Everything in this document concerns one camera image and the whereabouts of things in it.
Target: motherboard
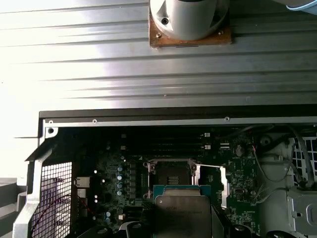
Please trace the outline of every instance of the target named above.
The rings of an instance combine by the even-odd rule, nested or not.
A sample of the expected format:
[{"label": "motherboard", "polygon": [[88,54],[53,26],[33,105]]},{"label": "motherboard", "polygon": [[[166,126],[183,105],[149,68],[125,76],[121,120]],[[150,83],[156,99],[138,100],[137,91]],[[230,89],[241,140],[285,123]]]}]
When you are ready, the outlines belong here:
[{"label": "motherboard", "polygon": [[233,224],[260,233],[257,163],[247,134],[234,128],[127,127],[94,140],[90,216],[117,231],[123,222],[151,222],[155,185],[209,185],[211,204]]}]

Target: silver metal frame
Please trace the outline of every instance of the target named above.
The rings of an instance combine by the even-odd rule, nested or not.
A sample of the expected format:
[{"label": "silver metal frame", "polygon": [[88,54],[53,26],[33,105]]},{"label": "silver metal frame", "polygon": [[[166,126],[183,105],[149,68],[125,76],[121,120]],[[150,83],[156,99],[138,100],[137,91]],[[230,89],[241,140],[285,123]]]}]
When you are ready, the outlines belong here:
[{"label": "silver metal frame", "polygon": [[34,162],[33,191],[27,195],[26,204],[13,223],[13,238],[28,238],[29,223],[40,204],[42,165],[51,154],[52,149]]},{"label": "silver metal frame", "polygon": [[313,123],[317,117],[269,117],[269,118],[230,118],[223,119],[185,119],[185,120],[142,120],[142,121],[97,121],[91,122],[62,122],[49,123],[43,120],[44,128],[50,127],[91,127],[91,126],[158,126],[158,125],[238,125],[238,124],[267,124],[267,123]]}]

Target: wooden block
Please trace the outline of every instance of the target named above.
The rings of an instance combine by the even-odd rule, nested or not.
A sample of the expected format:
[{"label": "wooden block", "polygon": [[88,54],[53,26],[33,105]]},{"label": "wooden block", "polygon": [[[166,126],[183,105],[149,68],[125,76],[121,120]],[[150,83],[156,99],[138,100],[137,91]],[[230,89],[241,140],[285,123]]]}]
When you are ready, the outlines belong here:
[{"label": "wooden block", "polygon": [[229,14],[222,25],[210,36],[197,41],[181,41],[169,38],[163,34],[155,25],[152,14],[149,15],[149,41],[150,47],[181,47],[181,46],[205,46],[231,44],[231,29]]}]

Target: black cable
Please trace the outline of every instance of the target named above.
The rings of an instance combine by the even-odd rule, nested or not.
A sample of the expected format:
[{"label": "black cable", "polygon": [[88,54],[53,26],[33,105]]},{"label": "black cable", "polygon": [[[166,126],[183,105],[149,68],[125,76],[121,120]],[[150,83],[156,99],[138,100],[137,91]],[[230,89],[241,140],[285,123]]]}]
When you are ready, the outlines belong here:
[{"label": "black cable", "polygon": [[312,187],[315,184],[314,171],[313,171],[313,166],[311,164],[311,158],[310,158],[310,156],[308,154],[306,143],[303,140],[302,136],[298,133],[298,131],[292,125],[288,124],[287,126],[294,133],[294,135],[296,136],[299,144],[301,145],[301,149],[302,149],[303,154],[304,154],[306,168],[307,168],[307,177],[308,177],[307,180],[308,180],[308,182],[307,182],[306,186],[307,187]]},{"label": "black cable", "polygon": [[270,144],[266,145],[266,146],[258,146],[257,147],[257,154],[261,155],[267,151],[270,151],[272,149],[274,149],[276,146],[278,146],[280,143],[284,142],[285,140],[287,140],[288,138],[292,137],[292,134],[285,134],[282,135],[281,137],[277,138],[276,140],[274,140],[273,142],[271,142]]},{"label": "black cable", "polygon": [[218,137],[219,140],[225,140],[225,139],[229,139],[229,138],[232,138],[232,137],[235,137],[243,132],[246,132],[248,130],[252,130],[252,129],[255,129],[255,128],[258,128],[258,127],[265,127],[263,130],[258,130],[256,131],[257,133],[261,132],[261,133],[264,133],[264,132],[267,132],[271,129],[274,128],[274,125],[273,124],[257,124],[257,125],[250,125],[250,126],[247,126],[243,129],[240,129],[240,130],[237,130],[231,134],[228,134],[228,135],[225,135],[225,136],[221,136],[221,137]]},{"label": "black cable", "polygon": [[62,197],[59,197],[59,198],[55,199],[53,202],[51,202],[51,203],[48,205],[48,207],[42,212],[42,214],[40,215],[40,217],[38,218],[38,220],[36,221],[36,223],[35,223],[34,226],[32,227],[32,229],[31,229],[31,235],[33,234],[33,232],[34,232],[36,226],[39,224],[40,220],[41,220],[42,217],[45,215],[45,213],[46,213],[53,205],[55,205],[55,203],[60,204],[60,203],[63,201],[62,198],[64,198],[64,197],[69,197],[69,196],[70,196],[70,194],[64,195],[64,196],[62,196]]}]

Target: metal frame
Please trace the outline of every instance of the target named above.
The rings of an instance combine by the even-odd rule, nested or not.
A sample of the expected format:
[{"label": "metal frame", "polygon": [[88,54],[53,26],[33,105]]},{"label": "metal frame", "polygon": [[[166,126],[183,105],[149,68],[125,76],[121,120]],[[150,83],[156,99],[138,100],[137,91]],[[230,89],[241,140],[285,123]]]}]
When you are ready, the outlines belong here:
[{"label": "metal frame", "polygon": [[127,110],[83,110],[63,112],[40,112],[39,147],[27,159],[34,164],[28,172],[29,191],[26,205],[13,225],[13,238],[27,238],[29,223],[40,203],[41,171],[43,162],[52,153],[52,143],[60,127],[96,126],[168,126],[168,125],[243,125],[265,123],[317,124],[315,105],[307,105],[290,111],[290,106],[264,107],[264,111],[250,107],[231,108],[169,108]]},{"label": "metal frame", "polygon": [[31,188],[28,189],[31,189],[32,191],[28,191],[26,204],[13,224],[13,238],[28,238],[31,218],[40,204],[42,165],[51,154],[52,149],[49,149],[34,161],[32,183],[31,181],[28,181],[31,185]]}]

